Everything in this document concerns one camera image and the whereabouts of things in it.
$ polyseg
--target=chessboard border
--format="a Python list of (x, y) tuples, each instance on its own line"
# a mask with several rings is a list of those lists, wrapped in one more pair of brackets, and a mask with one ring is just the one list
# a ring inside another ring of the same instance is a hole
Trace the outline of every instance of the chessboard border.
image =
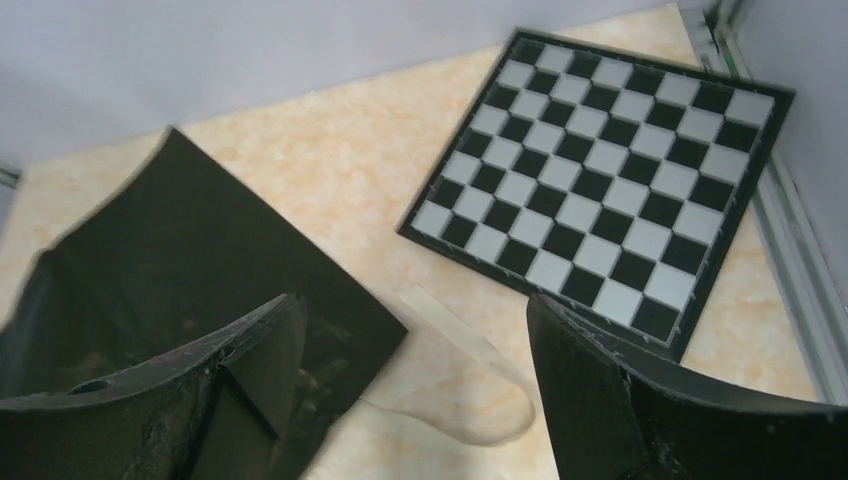
[[(582, 42), (563, 36), (524, 27), (516, 28), (510, 36), (509, 40), (506, 42), (505, 46), (502, 48), (501, 53), (499, 54), (494, 66), (490, 69), (480, 88), (478, 88), (477, 92), (475, 93), (473, 97), (474, 100), (466, 109), (457, 127), (451, 133), (450, 141), (447, 142), (445, 147), (442, 149), (439, 155), (438, 162), (436, 162), (436, 165), (431, 169), (431, 171), (427, 175), (426, 181), (422, 183), (421, 187), (416, 192), (414, 202), (407, 208), (406, 212), (404, 212), (402, 221), (397, 227), (396, 232), (402, 237), (405, 237), (406, 239), (412, 242), (418, 243), (419, 245), (428, 248), (437, 254), (445, 256), (477, 272), (480, 275), (488, 277), (494, 281), (497, 281), (509, 288), (512, 288), (513, 290), (516, 290), (528, 296), (535, 293), (546, 294), (546, 292), (541, 288), (536, 287), (535, 285), (532, 285), (531, 283), (527, 282), (522, 277), (519, 277), (512, 273), (508, 273), (506, 270), (499, 269), (494, 265), (481, 263), (479, 260), (475, 259), (472, 255), (468, 254), (464, 250), (451, 247), (446, 243), (440, 242), (430, 236), (424, 235), (423, 233), (418, 232), (417, 230), (412, 228), (412, 221), (414, 220), (415, 215), (417, 214), (418, 210), (421, 208), (421, 205), (426, 199), (426, 190), (429, 189), (433, 185), (433, 183), (438, 179), (439, 175), (441, 175), (445, 164), (450, 159), (451, 154), (454, 152), (454, 150), (456, 150), (458, 143), (461, 140), (462, 132), (470, 128), (470, 124), (473, 120), (474, 114), (485, 101), (485, 93), (496, 82), (498, 75), (500, 74), (501, 70), (504, 68), (506, 62), (510, 58), (511, 51), (517, 46), (518, 42), (521, 41), (540, 42), (546, 45), (555, 45), (575, 51), (582, 51), (590, 54), (599, 55), (606, 58), (622, 60), (625, 62), (632, 63), (634, 65), (656, 68), (659, 70), (666, 71), (668, 73), (683, 75), (696, 80), (711, 82), (714, 84), (725, 85), (738, 90), (756, 92), (774, 98), (775, 104), (774, 109), (772, 110), (772, 115), (769, 117), (768, 121), (763, 126), (762, 132), (760, 134), (760, 141), (754, 147), (750, 154), (750, 163), (748, 169), (746, 170), (742, 180), (739, 182), (734, 192), (734, 196), (731, 199), (732, 204), (727, 210), (727, 213), (721, 226), (721, 232), (716, 237), (713, 244), (710, 246), (706, 265), (703, 267), (700, 277), (698, 277), (698, 279), (696, 280), (695, 286), (693, 288), (693, 291), (695, 292), (695, 298), (686, 305), (685, 310), (681, 312), (681, 315), (678, 319), (677, 326), (679, 332), (677, 334), (672, 332), (665, 343), (660, 343), (659, 340), (647, 340), (643, 335), (636, 333), (636, 331), (633, 329), (618, 325), (614, 322), (610, 322), (609, 320), (593, 312), (591, 309), (579, 305), (576, 302), (568, 302), (568, 306), (570, 308), (575, 309), (584, 317), (586, 317), (586, 319), (590, 320), (592, 323), (598, 325), (599, 327), (605, 328), (611, 333), (618, 335), (619, 337), (628, 340), (632, 343), (636, 343), (637, 345), (640, 345), (658, 355), (661, 355), (665, 358), (669, 358), (675, 362), (679, 362), (686, 351), (686, 347), (689, 344), (689, 340), (692, 338), (692, 334), (695, 331), (695, 327), (698, 324), (698, 320), (701, 316), (701, 313), (703, 312), (707, 300), (710, 296), (710, 293), (712, 292), (712, 289), (715, 286), (715, 281), (724, 263), (724, 259), (727, 257), (727, 252), (733, 243), (736, 231), (738, 230), (739, 224), (742, 221), (742, 217), (745, 215), (745, 212), (747, 210), (748, 203), (750, 202), (752, 195), (756, 191), (759, 178), (763, 172), (763, 169), (765, 168), (766, 163), (769, 160), (769, 152), (771, 151), (772, 147), (774, 146), (774, 143), (777, 140), (778, 134), (780, 133), (780, 127), (786, 120), (786, 116), (789, 113), (789, 108), (791, 107), (795, 99), (796, 92), (794, 89), (789, 89), (778, 85), (772, 85), (761, 82), (750, 82), (740, 78), (731, 77), (729, 75), (708, 73), (704, 72), (703, 70), (697, 70), (697, 66), (670, 62), (657, 57), (640, 55), (632, 51), (609, 48), (598, 44)], [(567, 302), (567, 300), (564, 300), (559, 297), (554, 297), (552, 295), (551, 297), (559, 302)]]

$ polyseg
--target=black plastic part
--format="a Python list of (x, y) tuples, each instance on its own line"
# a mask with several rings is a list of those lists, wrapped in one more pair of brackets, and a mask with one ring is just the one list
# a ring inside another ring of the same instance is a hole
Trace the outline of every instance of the black plastic part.
[(0, 476), (297, 478), (405, 335), (171, 129), (37, 258), (0, 334)]
[(530, 346), (561, 478), (845, 478), (848, 409), (688, 370), (533, 295)]

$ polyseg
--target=white square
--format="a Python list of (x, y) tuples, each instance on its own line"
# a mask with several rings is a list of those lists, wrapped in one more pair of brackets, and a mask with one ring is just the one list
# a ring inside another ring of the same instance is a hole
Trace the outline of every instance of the white square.
[(651, 188), (670, 197), (686, 200), (698, 180), (698, 172), (671, 162), (660, 163)]
[(693, 275), (664, 263), (658, 263), (645, 287), (645, 295), (669, 307), (683, 310), (694, 287)]
[(541, 247), (554, 222), (550, 217), (540, 215), (532, 210), (524, 210), (518, 213), (518, 218), (509, 230), (509, 236), (521, 240), (531, 247)]
[(480, 222), (489, 211), (494, 198), (488, 193), (474, 187), (466, 187), (459, 194), (453, 211), (471, 221)]
[(671, 145), (674, 143), (674, 133), (653, 125), (642, 125), (636, 132), (636, 137), (630, 144), (630, 150), (659, 160), (665, 159)]
[(762, 128), (768, 121), (773, 106), (774, 99), (772, 97), (745, 90), (736, 90), (727, 106), (725, 116), (731, 120)]
[(562, 73), (571, 63), (574, 52), (554, 45), (545, 45), (545, 50), (536, 61), (536, 67), (555, 73)]
[(724, 117), (717, 113), (700, 108), (688, 108), (680, 120), (677, 133), (695, 140), (712, 143), (723, 124)]
[(544, 250), (539, 250), (524, 279), (551, 293), (559, 294), (571, 271), (571, 262)]
[(580, 165), (571, 160), (549, 157), (539, 173), (538, 181), (551, 188), (568, 193), (580, 170)]
[(433, 202), (424, 201), (415, 218), (412, 220), (412, 228), (431, 237), (439, 238), (448, 220), (451, 218), (450, 210)]
[(595, 224), (601, 205), (580, 195), (569, 195), (565, 198), (557, 213), (557, 222), (568, 225), (575, 230), (588, 232)]
[(442, 176), (457, 183), (467, 184), (471, 183), (479, 169), (480, 160), (462, 152), (454, 151), (442, 170)]
[(721, 212), (686, 202), (674, 222), (674, 231), (709, 246), (713, 244), (722, 220)]
[(495, 196), (519, 207), (527, 205), (530, 195), (536, 187), (536, 182), (517, 172), (506, 172), (501, 180)]
[(657, 90), (656, 97), (660, 100), (688, 106), (701, 88), (701, 82), (694, 78), (666, 73)]
[(653, 222), (636, 218), (622, 244), (625, 249), (650, 260), (659, 260), (671, 238), (671, 231)]
[(548, 105), (547, 95), (531, 92), (530, 90), (522, 90), (518, 93), (515, 101), (509, 107), (509, 111), (515, 115), (535, 120), (545, 110)]
[(621, 213), (636, 216), (642, 210), (642, 204), (648, 198), (648, 187), (615, 177), (604, 197), (604, 205)]
[(509, 114), (500, 108), (481, 105), (471, 119), (471, 128), (489, 135), (497, 135), (501, 131)]
[(595, 110), (594, 108), (586, 108), (578, 106), (568, 119), (565, 128), (574, 133), (579, 133), (584, 137), (595, 138), (604, 124), (607, 121), (605, 113)]
[(507, 238), (505, 233), (481, 223), (474, 228), (465, 251), (474, 258), (493, 264), (506, 245)]
[(701, 163), (701, 172), (737, 185), (748, 169), (748, 161), (749, 157), (744, 152), (714, 144), (710, 145), (707, 156)]
[(606, 85), (613, 88), (622, 88), (630, 79), (633, 65), (630, 63), (601, 57), (601, 63), (592, 75), (592, 83)]
[(620, 250), (621, 247), (603, 238), (586, 235), (574, 257), (574, 264), (606, 277), (612, 271)]
[(486, 147), (482, 160), (490, 165), (509, 170), (521, 154), (521, 145), (503, 137), (494, 137)]
[(551, 90), (551, 97), (568, 103), (580, 103), (589, 90), (590, 82), (585, 78), (568, 74), (559, 76), (556, 85)]
[(524, 88), (535, 73), (532, 66), (525, 63), (507, 60), (506, 65), (498, 75), (498, 83), (513, 88)]
[(618, 175), (624, 160), (627, 159), (627, 154), (628, 150), (622, 146), (597, 140), (592, 145), (585, 164), (592, 170)]
[(524, 139), (524, 145), (542, 153), (551, 154), (565, 135), (562, 128), (543, 122), (535, 122)]
[(606, 279), (592, 308), (613, 322), (629, 327), (640, 300), (641, 293), (615, 280)]
[(644, 122), (648, 118), (654, 99), (648, 95), (630, 90), (622, 90), (612, 106), (612, 113), (616, 117), (626, 118), (634, 122)]

